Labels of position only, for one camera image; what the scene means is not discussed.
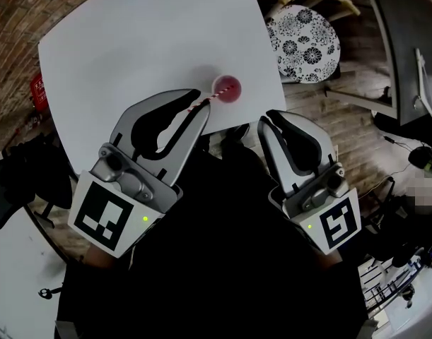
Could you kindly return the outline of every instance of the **black shoe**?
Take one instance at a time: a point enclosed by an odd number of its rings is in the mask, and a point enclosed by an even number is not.
[[[241,142],[241,140],[249,133],[249,130],[250,124],[248,123],[243,124],[242,126],[230,128],[227,130],[225,139],[229,141]]]

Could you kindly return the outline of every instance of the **white table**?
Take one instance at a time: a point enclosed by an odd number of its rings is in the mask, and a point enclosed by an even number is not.
[[[237,77],[239,100],[213,100],[204,133],[285,110],[256,0],[89,0],[40,42],[55,125],[74,170],[90,170],[123,111],[161,91],[210,93]]]

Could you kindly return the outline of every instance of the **table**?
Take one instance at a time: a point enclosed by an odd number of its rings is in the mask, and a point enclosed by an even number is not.
[[[415,49],[426,61],[432,95],[432,3],[428,0],[370,0],[378,19],[390,71],[392,103],[328,90],[326,96],[365,107],[409,123],[428,112],[416,103],[419,94]]]
[[[300,5],[287,5],[267,23],[280,73],[297,83],[329,78],[340,59],[340,41],[334,28],[319,13]]]
[[[285,110],[257,0],[88,0],[40,42],[47,99],[76,173],[90,170],[122,113],[157,93],[210,93],[221,74],[241,97],[211,101],[204,133]]]

